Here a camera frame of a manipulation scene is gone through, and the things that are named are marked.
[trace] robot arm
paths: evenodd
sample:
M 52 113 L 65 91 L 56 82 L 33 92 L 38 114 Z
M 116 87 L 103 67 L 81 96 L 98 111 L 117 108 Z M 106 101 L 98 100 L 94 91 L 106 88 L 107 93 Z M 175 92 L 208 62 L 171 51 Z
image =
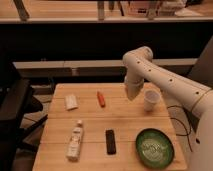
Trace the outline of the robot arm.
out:
M 127 67 L 127 97 L 132 100 L 137 96 L 145 78 L 173 95 L 187 110 L 201 118 L 188 171 L 212 171 L 212 89 L 154 65 L 150 62 L 152 56 L 152 51 L 148 47 L 129 51 L 124 55 L 123 62 Z
M 134 99 L 143 87 L 144 78 L 163 91 L 175 97 L 188 111 L 200 118 L 205 110 L 213 105 L 213 92 L 210 87 L 179 76 L 151 63 L 153 53 L 142 47 L 124 54 L 127 67 L 125 85 L 127 96 Z

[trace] paper cup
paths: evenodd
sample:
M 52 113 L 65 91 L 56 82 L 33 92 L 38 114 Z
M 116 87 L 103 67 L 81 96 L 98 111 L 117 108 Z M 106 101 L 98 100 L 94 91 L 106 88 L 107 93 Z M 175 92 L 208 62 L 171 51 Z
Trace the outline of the paper cup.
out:
M 144 110 L 152 111 L 160 100 L 160 93 L 155 90 L 146 90 L 144 94 Z

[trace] black dot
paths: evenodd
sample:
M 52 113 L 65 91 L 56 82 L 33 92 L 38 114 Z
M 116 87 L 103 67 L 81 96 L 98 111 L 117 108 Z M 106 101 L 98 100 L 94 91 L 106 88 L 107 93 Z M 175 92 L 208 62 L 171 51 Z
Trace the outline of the black dot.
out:
M 196 138 L 196 143 L 200 144 L 200 140 Z

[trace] chair armrest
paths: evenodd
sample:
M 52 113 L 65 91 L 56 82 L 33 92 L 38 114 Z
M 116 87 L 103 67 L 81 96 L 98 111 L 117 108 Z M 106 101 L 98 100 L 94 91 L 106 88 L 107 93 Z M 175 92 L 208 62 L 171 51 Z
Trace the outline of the chair armrest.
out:
M 24 114 L 22 114 L 22 110 L 25 107 L 29 88 L 29 80 L 20 79 L 13 84 L 1 105 L 0 122 L 12 121 L 22 117 L 20 115 Z

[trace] black remote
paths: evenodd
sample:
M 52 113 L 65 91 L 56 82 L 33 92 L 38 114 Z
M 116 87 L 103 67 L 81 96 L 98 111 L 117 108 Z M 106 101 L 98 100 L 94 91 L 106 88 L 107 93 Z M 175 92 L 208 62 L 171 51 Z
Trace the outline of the black remote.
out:
M 106 130 L 106 145 L 107 145 L 107 154 L 115 154 L 115 134 L 113 130 Z

